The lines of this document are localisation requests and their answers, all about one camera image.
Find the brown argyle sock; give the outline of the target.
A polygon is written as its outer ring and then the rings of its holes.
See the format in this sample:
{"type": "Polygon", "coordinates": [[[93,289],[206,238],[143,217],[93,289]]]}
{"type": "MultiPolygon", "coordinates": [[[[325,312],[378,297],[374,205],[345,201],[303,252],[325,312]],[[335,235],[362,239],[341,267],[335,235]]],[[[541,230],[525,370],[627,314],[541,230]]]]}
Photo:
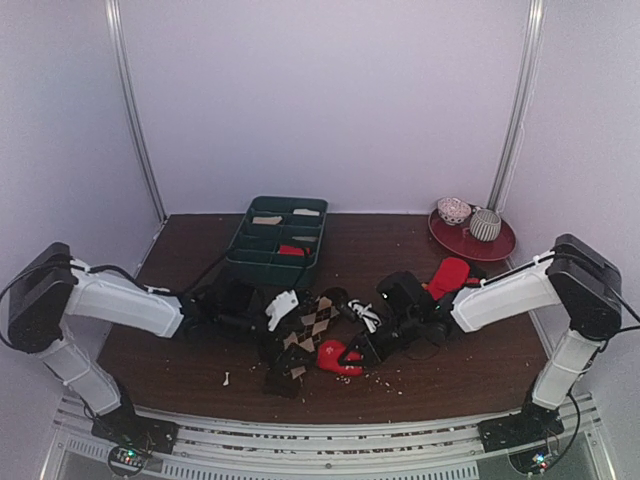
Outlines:
{"type": "Polygon", "coordinates": [[[279,294],[270,306],[286,306],[289,311],[259,342],[259,357],[267,366],[262,392],[294,399],[302,386],[302,376],[317,360],[322,337],[346,308],[348,292],[332,287],[315,295],[293,290],[279,294]]]}

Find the red snowflake sock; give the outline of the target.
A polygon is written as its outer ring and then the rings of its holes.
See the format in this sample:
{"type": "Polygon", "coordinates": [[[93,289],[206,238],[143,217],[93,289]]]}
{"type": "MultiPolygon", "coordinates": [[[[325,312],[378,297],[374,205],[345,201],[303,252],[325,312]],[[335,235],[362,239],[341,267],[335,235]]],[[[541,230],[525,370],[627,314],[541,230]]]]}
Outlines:
{"type": "Polygon", "coordinates": [[[316,366],[323,371],[354,377],[363,374],[361,360],[362,355],[359,352],[348,352],[342,342],[327,340],[318,348],[316,366]]]}

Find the green compartment tray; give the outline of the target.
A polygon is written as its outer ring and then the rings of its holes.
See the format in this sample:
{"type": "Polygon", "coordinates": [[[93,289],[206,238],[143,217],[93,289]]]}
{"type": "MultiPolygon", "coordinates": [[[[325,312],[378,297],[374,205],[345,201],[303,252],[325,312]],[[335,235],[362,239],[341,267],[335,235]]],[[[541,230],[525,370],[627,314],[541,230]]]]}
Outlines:
{"type": "Polygon", "coordinates": [[[309,288],[317,277],[328,202],[317,198],[258,196],[246,210],[226,259],[241,279],[258,285],[309,288]],[[292,215],[296,208],[322,212],[319,217],[292,215]],[[276,226],[254,225],[254,216],[282,216],[276,226]],[[279,255],[281,244],[309,247],[308,257],[279,255]]]}

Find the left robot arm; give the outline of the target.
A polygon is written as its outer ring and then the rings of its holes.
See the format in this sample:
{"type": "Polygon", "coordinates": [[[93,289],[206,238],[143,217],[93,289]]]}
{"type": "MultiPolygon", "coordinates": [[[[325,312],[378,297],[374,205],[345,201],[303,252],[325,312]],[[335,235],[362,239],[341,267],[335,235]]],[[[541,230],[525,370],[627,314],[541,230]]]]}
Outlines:
{"type": "Polygon", "coordinates": [[[89,411],[105,417],[106,429],[123,444],[144,433],[138,415],[127,409],[116,380],[76,343],[64,320],[80,316],[149,332],[159,338],[186,338],[193,331],[222,324],[248,333],[272,332],[300,305],[298,292],[277,295],[257,314],[218,312],[213,288],[180,293],[138,282],[115,265],[89,266],[74,258],[68,245],[51,244],[1,292],[6,330],[1,339],[13,350],[35,355],[89,411]]]}

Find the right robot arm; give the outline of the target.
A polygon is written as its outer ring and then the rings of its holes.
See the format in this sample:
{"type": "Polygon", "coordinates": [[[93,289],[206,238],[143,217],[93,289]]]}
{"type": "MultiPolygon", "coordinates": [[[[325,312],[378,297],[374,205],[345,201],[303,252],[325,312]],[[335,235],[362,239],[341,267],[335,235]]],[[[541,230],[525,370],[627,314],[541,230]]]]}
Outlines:
{"type": "Polygon", "coordinates": [[[390,309],[388,316],[357,300],[347,303],[348,315],[364,329],[340,353],[339,366],[375,366],[420,337],[440,344],[455,333],[473,333],[521,313],[564,308],[567,330],[513,419],[513,433],[526,442],[550,426],[597,352],[621,329],[619,269],[571,234],[492,279],[474,276],[462,259],[447,258],[427,283],[408,271],[395,272],[377,292],[390,309]]]}

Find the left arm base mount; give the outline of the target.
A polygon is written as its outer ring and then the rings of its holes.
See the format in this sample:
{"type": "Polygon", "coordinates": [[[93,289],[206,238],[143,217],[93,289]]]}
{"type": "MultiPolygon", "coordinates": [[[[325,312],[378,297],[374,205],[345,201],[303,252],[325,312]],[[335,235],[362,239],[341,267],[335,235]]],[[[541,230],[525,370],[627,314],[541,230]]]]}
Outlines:
{"type": "Polygon", "coordinates": [[[142,473],[155,455],[173,452],[179,427],[175,422],[138,415],[117,409],[99,416],[85,408],[91,419],[91,434],[114,444],[107,454],[108,468],[120,478],[142,473]]]}

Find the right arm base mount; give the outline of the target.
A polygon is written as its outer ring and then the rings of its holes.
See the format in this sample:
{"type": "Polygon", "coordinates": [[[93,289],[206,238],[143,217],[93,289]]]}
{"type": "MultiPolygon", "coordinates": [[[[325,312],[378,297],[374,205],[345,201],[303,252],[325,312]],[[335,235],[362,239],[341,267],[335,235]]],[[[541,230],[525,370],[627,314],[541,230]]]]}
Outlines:
{"type": "Polygon", "coordinates": [[[478,424],[485,453],[508,450],[514,470],[523,475],[544,473],[559,449],[564,425],[557,410],[523,408],[519,413],[478,424]]]}

